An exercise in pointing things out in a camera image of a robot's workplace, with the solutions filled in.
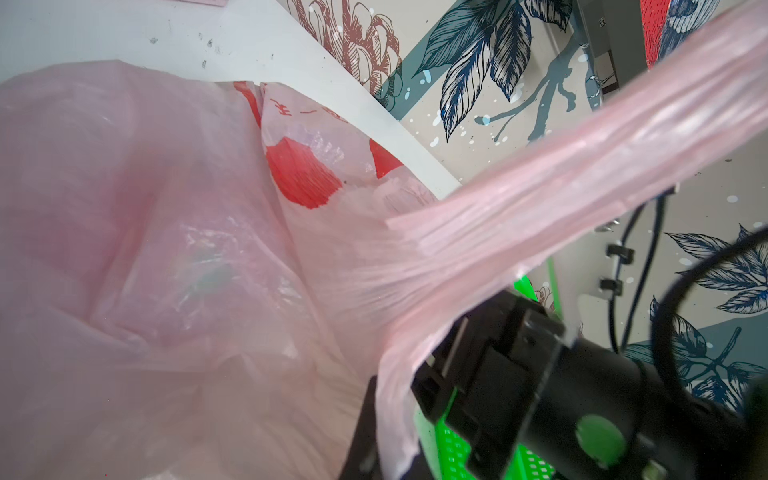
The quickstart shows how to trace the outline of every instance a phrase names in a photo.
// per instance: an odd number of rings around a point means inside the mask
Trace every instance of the white table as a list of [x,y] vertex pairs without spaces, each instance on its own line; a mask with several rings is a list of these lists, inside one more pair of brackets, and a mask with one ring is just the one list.
[[206,81],[280,81],[356,125],[437,197],[458,181],[276,0],[1,0],[0,81],[49,65],[119,59]]

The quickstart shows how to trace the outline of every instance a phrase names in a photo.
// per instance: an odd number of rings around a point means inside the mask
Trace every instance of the green plastic basket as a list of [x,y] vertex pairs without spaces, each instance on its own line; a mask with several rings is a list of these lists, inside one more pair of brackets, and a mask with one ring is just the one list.
[[[523,277],[515,283],[515,289],[523,295],[536,300],[536,293],[530,280]],[[424,455],[438,480],[474,480],[464,465],[469,456],[469,444],[445,424],[445,416],[451,408],[445,410],[436,425],[430,425],[420,411],[416,413],[415,423],[421,437]],[[550,480],[554,469],[535,453],[520,445],[509,463],[504,480]]]

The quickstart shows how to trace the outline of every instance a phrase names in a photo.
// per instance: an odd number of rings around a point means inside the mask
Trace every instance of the plastic bag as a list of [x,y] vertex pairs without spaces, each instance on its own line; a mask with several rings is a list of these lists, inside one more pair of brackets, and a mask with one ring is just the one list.
[[396,478],[451,321],[768,125],[768,4],[448,199],[279,84],[94,63],[0,88],[0,471]]

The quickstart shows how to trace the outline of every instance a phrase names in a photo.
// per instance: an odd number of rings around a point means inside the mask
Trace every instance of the metal bolt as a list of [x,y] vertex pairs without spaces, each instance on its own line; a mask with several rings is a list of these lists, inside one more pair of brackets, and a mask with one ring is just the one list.
[[655,460],[648,460],[648,465],[643,468],[641,478],[643,480],[667,480],[667,469]]

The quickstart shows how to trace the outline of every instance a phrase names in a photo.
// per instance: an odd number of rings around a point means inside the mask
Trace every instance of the brown flower drawing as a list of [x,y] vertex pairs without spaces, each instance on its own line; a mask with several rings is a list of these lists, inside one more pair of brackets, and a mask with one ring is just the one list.
[[400,42],[392,29],[392,21],[362,3],[349,8],[349,0],[341,0],[341,21],[336,16],[333,0],[290,0],[296,17],[333,57],[387,110],[395,106],[402,90]]

